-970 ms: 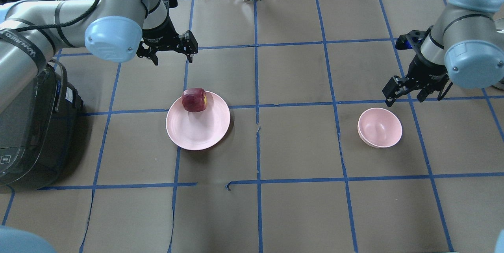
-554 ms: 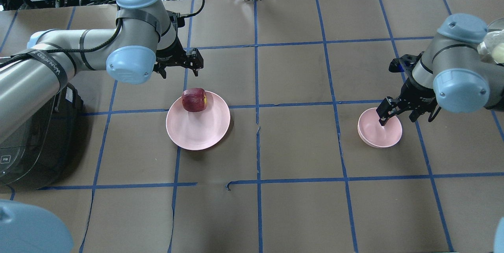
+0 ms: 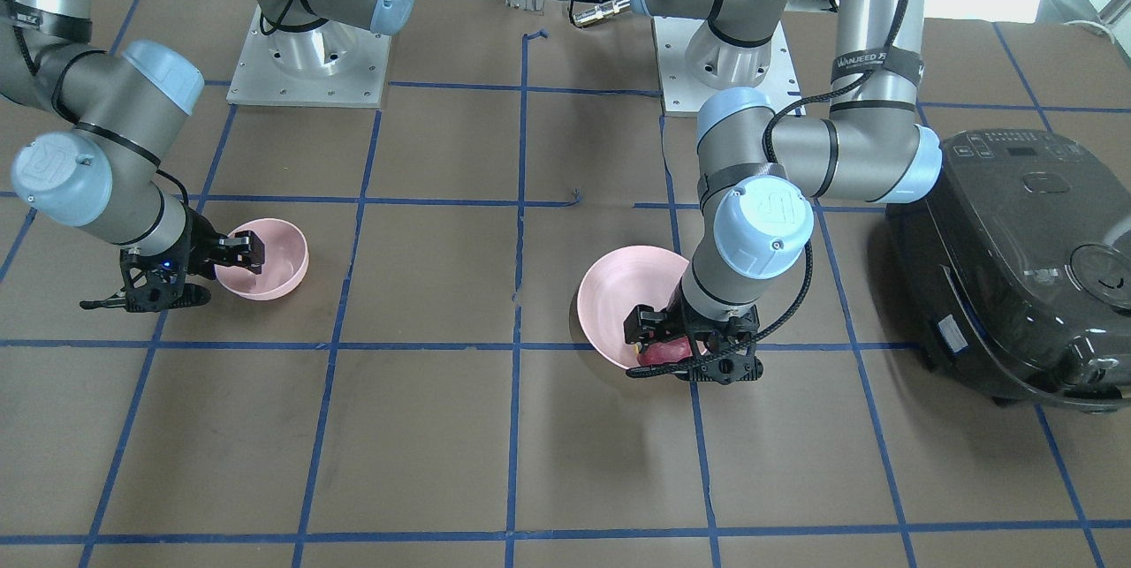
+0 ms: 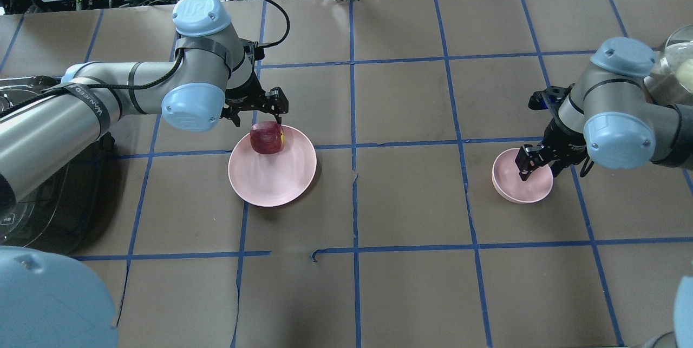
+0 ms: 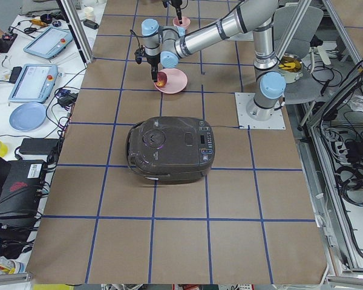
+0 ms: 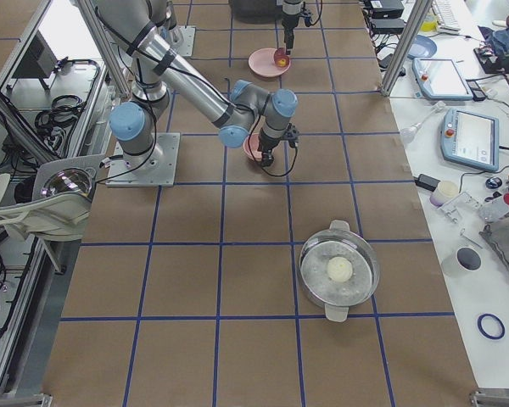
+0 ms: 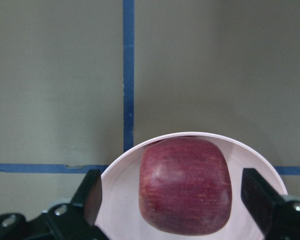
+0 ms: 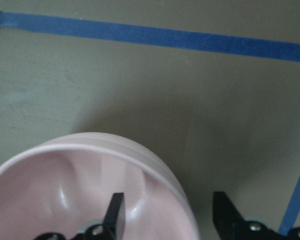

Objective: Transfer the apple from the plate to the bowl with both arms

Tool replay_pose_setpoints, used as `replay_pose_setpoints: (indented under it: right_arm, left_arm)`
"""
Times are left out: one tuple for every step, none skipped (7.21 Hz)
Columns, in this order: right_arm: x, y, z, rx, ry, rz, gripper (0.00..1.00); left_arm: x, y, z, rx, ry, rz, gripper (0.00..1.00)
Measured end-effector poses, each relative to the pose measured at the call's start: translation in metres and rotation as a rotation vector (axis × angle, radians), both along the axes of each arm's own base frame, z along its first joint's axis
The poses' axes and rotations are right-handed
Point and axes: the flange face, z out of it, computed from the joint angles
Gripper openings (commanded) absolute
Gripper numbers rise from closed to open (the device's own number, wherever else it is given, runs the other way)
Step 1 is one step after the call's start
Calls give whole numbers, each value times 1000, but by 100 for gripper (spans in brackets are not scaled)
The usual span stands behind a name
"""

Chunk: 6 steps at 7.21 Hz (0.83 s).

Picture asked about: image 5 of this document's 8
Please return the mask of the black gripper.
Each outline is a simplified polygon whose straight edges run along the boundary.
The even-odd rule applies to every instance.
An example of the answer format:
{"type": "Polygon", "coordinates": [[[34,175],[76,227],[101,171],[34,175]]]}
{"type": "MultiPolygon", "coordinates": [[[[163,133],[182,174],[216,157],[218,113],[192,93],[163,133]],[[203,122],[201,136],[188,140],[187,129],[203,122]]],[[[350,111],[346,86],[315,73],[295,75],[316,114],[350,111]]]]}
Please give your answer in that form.
{"type": "MultiPolygon", "coordinates": [[[[175,10],[176,10],[178,23],[181,25],[183,23],[181,7],[176,6],[175,10]]],[[[158,74],[158,65],[160,63],[160,55],[157,54],[155,56],[150,56],[149,54],[146,53],[144,46],[141,45],[135,50],[134,57],[135,57],[135,61],[137,64],[141,64],[143,59],[146,59],[146,61],[151,66],[152,81],[154,83],[157,83],[157,81],[158,81],[157,74],[158,74]]]]}

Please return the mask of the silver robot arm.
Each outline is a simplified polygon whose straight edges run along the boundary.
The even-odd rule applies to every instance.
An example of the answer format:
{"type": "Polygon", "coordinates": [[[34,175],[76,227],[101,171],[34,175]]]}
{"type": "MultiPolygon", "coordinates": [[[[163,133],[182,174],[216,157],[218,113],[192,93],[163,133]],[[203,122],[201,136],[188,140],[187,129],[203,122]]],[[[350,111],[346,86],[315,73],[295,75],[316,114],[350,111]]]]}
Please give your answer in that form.
{"type": "Polygon", "coordinates": [[[142,44],[135,51],[136,63],[143,59],[151,66],[151,79],[158,81],[158,65],[175,68],[179,60],[250,31],[272,30],[272,16],[278,1],[240,1],[227,15],[190,33],[184,28],[162,26],[149,18],[141,23],[142,44]]]}

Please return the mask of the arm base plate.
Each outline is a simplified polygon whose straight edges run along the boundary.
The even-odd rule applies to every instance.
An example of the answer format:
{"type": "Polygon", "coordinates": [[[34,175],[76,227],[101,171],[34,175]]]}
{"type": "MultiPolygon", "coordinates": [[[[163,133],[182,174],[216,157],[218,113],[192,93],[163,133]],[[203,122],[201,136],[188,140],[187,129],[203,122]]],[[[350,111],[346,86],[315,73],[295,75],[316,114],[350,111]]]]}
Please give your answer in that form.
{"type": "Polygon", "coordinates": [[[282,107],[279,100],[270,109],[262,109],[254,102],[255,93],[236,92],[238,127],[240,129],[285,130],[282,107]]]}

